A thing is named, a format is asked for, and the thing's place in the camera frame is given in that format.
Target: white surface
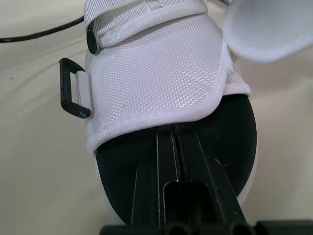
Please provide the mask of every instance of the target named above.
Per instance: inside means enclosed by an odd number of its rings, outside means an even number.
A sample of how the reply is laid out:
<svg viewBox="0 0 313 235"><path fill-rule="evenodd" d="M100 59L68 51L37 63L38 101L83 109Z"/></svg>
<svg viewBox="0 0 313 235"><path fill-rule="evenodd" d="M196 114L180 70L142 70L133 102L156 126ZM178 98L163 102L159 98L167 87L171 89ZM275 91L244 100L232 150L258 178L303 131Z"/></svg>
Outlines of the white surface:
<svg viewBox="0 0 313 235"><path fill-rule="evenodd" d="M0 37L65 23L83 12L83 1L68 1L76 2L68 15L59 4L57 17L38 16L31 23L25 19L53 3L42 1L48 5L37 8L31 6L34 0L27 1L23 11L21 2L0 3ZM12 23L3 18L4 5L9 6L9 18L15 18L15 10L24 16ZM211 12L219 21L221 13ZM85 129L60 106L58 60L69 57L84 65L85 51L83 25L31 42L0 45L1 234L96 235L111 223L86 151ZM242 66L259 135L255 182L243 206L250 222L313 218L312 64L313 50L308 50L272 65Z"/></svg>

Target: velcro strap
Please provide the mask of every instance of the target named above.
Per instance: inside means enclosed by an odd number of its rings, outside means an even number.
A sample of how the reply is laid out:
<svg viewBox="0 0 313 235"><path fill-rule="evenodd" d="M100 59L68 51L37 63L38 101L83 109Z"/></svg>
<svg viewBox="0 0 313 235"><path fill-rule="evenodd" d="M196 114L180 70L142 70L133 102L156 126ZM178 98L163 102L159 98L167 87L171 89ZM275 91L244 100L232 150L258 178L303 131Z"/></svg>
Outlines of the velcro strap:
<svg viewBox="0 0 313 235"><path fill-rule="evenodd" d="M94 21L98 45L109 47L154 25L206 12L202 0L89 0L85 22Z"/></svg>

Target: white strap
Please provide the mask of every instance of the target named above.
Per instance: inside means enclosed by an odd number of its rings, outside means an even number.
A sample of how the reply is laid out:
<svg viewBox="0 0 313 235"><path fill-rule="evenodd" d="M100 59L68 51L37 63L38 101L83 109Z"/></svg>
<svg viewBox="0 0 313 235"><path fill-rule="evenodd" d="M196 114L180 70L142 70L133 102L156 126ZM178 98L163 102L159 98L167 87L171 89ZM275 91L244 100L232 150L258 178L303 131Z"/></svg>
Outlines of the white strap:
<svg viewBox="0 0 313 235"><path fill-rule="evenodd" d="M78 71L75 74L77 86L77 102L79 105L88 108L92 112L90 81L88 74L84 71Z"/></svg>
<svg viewBox="0 0 313 235"><path fill-rule="evenodd" d="M109 47L154 25L206 12L202 0L89 0L85 22L94 21L98 45Z"/></svg>

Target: black cable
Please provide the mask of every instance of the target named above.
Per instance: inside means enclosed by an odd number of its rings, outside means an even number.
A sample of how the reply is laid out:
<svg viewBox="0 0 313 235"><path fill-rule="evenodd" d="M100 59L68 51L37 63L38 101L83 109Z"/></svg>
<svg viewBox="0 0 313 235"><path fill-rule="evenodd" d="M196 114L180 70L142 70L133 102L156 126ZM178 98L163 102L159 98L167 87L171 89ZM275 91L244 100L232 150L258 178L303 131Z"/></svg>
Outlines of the black cable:
<svg viewBox="0 0 313 235"><path fill-rule="evenodd" d="M42 31L42 32L38 32L38 33L26 35L26 36L20 36L20 37L0 38L0 43L15 43L15 42L22 42L22 41L28 41L28 40L32 40L32 39L36 39L36 38L41 38L43 36L47 36L47 35L50 35L52 33L57 33L57 32L60 32L62 30L71 28L75 25L80 24L83 21L84 21L84 16L82 16L82 17L80 17L80 18L78 18L72 22L66 23L64 25L61 25L59 27L52 28L52 29L49 29L46 31Z"/></svg>

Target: white padded tongue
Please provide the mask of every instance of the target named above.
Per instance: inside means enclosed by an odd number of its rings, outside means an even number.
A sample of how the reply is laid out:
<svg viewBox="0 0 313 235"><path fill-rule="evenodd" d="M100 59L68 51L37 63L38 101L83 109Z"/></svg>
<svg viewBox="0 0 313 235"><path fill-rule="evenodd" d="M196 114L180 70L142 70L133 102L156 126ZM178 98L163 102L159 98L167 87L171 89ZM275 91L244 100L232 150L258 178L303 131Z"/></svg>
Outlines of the white padded tongue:
<svg viewBox="0 0 313 235"><path fill-rule="evenodd" d="M89 84L80 83L86 78L78 79L78 101L92 109L86 121L90 154L126 133L210 115L230 72L226 94L249 93L206 14L149 27L97 55L88 53L86 62L91 97Z"/></svg>
<svg viewBox="0 0 313 235"><path fill-rule="evenodd" d="M313 46L313 0L233 0L223 34L243 59L278 61Z"/></svg>

